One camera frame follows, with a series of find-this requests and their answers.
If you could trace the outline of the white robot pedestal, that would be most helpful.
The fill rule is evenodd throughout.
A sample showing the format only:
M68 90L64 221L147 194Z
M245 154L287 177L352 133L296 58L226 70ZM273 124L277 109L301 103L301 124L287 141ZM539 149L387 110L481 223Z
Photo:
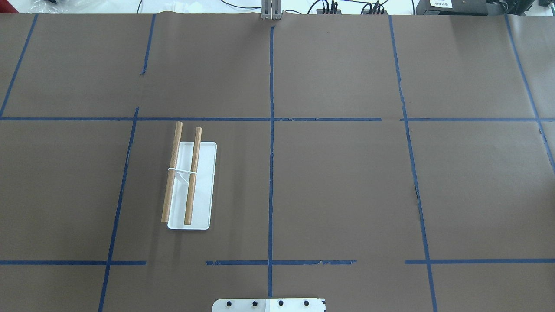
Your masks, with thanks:
M212 312L325 312L321 298L218 299Z

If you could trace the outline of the white rack base tray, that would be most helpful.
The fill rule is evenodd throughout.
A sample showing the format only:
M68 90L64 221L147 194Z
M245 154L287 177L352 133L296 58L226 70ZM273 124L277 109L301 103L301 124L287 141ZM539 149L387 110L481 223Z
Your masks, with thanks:
M167 227L171 230L208 230L211 224L217 144L201 142L196 170L191 170L193 142L180 142Z

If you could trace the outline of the wooden rack rod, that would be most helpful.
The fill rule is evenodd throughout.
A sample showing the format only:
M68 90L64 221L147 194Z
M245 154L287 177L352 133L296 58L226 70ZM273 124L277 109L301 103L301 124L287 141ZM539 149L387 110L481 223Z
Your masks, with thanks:
M198 162L199 162L199 152L200 152L201 142L202 142L202 128L196 127L196 134L195 134L193 148L192 148L192 161L190 166L190 171L192 173L189 174L186 212L184 215L184 225L192 224L193 205L194 205L194 196L196 191L196 178L197 178L197 172L198 172Z
M161 215L162 223L168 223L169 221L169 212L172 204L172 193L174 189L174 179L175 179L175 170L173 168L176 168L177 166L179 144L182 138L182 128L183 128L183 123L176 122L173 141L172 141L172 154L171 154L169 168L168 168L168 178L167 178L166 187L165 187L163 212Z

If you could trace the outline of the black power strip box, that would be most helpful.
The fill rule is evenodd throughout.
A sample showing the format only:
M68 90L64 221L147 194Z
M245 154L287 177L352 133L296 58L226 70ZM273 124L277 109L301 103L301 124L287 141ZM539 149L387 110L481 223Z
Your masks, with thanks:
M421 0L417 15L495 16L510 8L505 0Z

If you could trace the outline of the aluminium frame post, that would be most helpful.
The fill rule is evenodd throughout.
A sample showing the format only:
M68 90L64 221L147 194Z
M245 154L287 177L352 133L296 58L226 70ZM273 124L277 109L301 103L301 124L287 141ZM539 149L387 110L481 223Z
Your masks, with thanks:
M261 18L262 20L280 20L283 17L281 0L262 0Z

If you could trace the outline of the wooden rack rod lower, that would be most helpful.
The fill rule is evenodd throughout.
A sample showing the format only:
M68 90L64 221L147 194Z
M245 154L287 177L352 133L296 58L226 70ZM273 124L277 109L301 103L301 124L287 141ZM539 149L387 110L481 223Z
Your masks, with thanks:
M197 172L198 172L198 162L199 162L199 152L200 152L201 142L202 142L202 128L196 127L196 134L195 134L193 148L192 148L192 161L190 166L190 171L192 173L189 174L186 212L184 215L184 225L192 224L193 205L194 205L194 196L196 191L196 178L197 178Z

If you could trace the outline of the wooden rack rod upper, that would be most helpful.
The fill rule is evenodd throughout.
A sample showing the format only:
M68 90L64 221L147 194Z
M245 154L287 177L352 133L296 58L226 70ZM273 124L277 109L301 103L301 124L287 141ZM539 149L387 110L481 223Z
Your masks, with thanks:
M163 212L161 215L162 223L168 223L169 221L169 212L172 204L172 193L174 189L174 179L175 179L175 170L173 168L176 168L177 166L179 144L182 138L182 128L183 128L183 123L176 122L173 141L172 141L172 154L171 154L169 168L168 168L168 178L167 178L166 187L165 187Z

